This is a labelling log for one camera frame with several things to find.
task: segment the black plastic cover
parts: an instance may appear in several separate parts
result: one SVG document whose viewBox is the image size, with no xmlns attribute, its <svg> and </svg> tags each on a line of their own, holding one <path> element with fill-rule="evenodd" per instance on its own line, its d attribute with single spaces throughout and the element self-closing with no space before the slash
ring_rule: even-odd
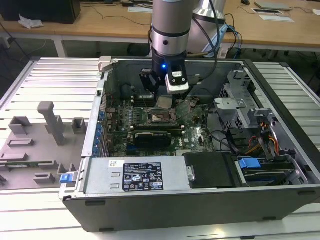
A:
<svg viewBox="0 0 320 240">
<path fill-rule="evenodd" d="M 238 170 L 230 153 L 198 152 L 184 155 L 187 167 L 192 167 L 195 181 L 192 189 L 241 187 Z"/>
</svg>

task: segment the white object on table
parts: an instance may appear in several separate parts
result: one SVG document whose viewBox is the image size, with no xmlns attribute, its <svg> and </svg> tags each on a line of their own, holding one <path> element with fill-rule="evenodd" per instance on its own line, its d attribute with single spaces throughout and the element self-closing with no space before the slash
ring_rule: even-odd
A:
<svg viewBox="0 0 320 240">
<path fill-rule="evenodd" d="M 41 20 L 31 20 L 31 19 L 27 19 L 23 16 L 21 16 L 19 14 L 20 20 L 18 21 L 19 24 L 21 24 L 22 26 L 24 26 L 27 29 L 31 29 L 31 28 L 39 28 L 39 27 L 43 27 L 44 25 L 42 24 Z"/>
<path fill-rule="evenodd" d="M 133 12 L 133 13 L 152 13 L 153 9 L 152 8 L 140 7 L 140 6 L 130 6 L 130 7 L 128 7 L 128 12 Z"/>
<path fill-rule="evenodd" d="M 292 22 L 292 23 L 295 22 L 288 16 L 266 16 L 266 15 L 259 15 L 259 16 L 265 21 Z"/>
<path fill-rule="evenodd" d="M 320 16 L 320 10 L 313 9 L 312 11 L 314 12 L 315 15 Z"/>
</svg>

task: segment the warning label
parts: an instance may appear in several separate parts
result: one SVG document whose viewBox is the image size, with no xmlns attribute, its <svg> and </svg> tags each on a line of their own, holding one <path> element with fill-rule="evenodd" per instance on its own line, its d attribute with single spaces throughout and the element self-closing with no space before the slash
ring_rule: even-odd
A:
<svg viewBox="0 0 320 240">
<path fill-rule="evenodd" d="M 123 165 L 122 189 L 125 192 L 163 190 L 163 181 L 160 162 Z"/>
</svg>

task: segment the barcode sticker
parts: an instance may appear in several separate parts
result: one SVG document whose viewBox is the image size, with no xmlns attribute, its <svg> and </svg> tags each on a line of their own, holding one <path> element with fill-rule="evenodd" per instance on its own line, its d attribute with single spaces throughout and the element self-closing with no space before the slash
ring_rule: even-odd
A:
<svg viewBox="0 0 320 240">
<path fill-rule="evenodd" d="M 109 168 L 122 168 L 125 164 L 125 160 L 110 160 Z"/>
</svg>

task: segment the wooden table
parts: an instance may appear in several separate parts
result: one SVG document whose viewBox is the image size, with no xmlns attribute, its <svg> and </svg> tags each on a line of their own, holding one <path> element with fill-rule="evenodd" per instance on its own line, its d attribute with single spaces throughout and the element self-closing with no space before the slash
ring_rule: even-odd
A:
<svg viewBox="0 0 320 240">
<path fill-rule="evenodd" d="M 266 0 L 266 2 L 281 2 L 291 8 L 300 7 L 306 11 L 320 10 L 320 2 L 298 0 Z M 227 0 L 224 8 L 224 14 L 234 16 L 236 30 L 243 36 L 243 48 L 320 52 L 320 16 L 294 8 L 284 14 L 294 22 L 266 21 L 259 14 L 246 12 L 253 13 L 252 8 L 258 8 L 254 0 L 251 0 L 249 6 L 241 4 L 238 0 Z M 233 24 L 229 15 L 226 16 L 226 21 L 229 25 Z M 227 50 L 233 41 L 233 34 L 226 34 L 221 48 Z"/>
<path fill-rule="evenodd" d="M 64 48 L 64 40 L 147 43 L 151 22 L 152 14 L 148 12 L 128 12 L 128 8 L 122 7 L 122 5 L 97 6 L 84 3 L 81 4 L 81 13 L 74 24 L 44 22 L 44 27 L 27 29 L 16 21 L 1 21 L 14 38 L 54 41 L 60 58 L 68 56 Z M 10 47 L 5 39 L 8 34 L 1 27 L 0 37 L 3 37 L 4 44 Z"/>
<path fill-rule="evenodd" d="M 319 9 L 320 2 L 297 0 L 267 0 L 282 2 L 290 7 L 301 7 L 309 10 Z M 44 27 L 31 30 L 22 27 L 18 22 L 1 21 L 3 26 L 15 38 L 53 40 L 59 57 L 67 57 L 63 41 L 93 41 L 119 43 L 147 43 L 147 33 L 152 21 L 151 13 L 128 12 L 127 7 L 97 6 L 81 4 L 81 13 L 74 24 L 45 22 Z M 236 30 L 243 36 L 243 48 L 320 52 L 320 16 L 306 13 L 300 8 L 289 12 L 294 22 L 265 21 L 259 14 L 249 14 L 252 8 L 257 8 L 254 0 L 249 6 L 240 0 L 227 0 L 225 14 L 232 14 Z M 226 16 L 228 24 L 232 25 L 231 16 Z M 0 37 L 8 34 L 0 29 Z M 227 51 L 234 41 L 232 33 L 227 33 L 221 44 L 221 52 Z"/>
</svg>

